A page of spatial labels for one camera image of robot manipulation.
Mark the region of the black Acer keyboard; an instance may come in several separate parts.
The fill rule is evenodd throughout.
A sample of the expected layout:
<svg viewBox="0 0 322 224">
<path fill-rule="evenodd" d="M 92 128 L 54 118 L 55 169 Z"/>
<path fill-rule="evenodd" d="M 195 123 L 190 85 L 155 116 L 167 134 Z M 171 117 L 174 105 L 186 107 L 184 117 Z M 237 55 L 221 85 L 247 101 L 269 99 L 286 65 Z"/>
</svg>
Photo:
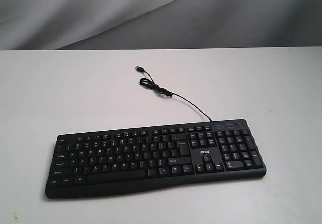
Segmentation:
<svg viewBox="0 0 322 224">
<path fill-rule="evenodd" d="M 243 119 L 65 134 L 56 140 L 45 194 L 114 196 L 266 171 Z"/>
</svg>

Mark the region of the grey backdrop cloth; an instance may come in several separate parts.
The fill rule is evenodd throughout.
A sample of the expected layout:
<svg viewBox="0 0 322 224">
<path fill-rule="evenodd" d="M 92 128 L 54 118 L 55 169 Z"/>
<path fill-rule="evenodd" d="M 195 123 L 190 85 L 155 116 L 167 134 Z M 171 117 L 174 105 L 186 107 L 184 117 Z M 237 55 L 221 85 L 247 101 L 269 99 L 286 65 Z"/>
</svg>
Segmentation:
<svg viewBox="0 0 322 224">
<path fill-rule="evenodd" d="M 1 50 L 321 45 L 321 0 L 1 0 Z"/>
</svg>

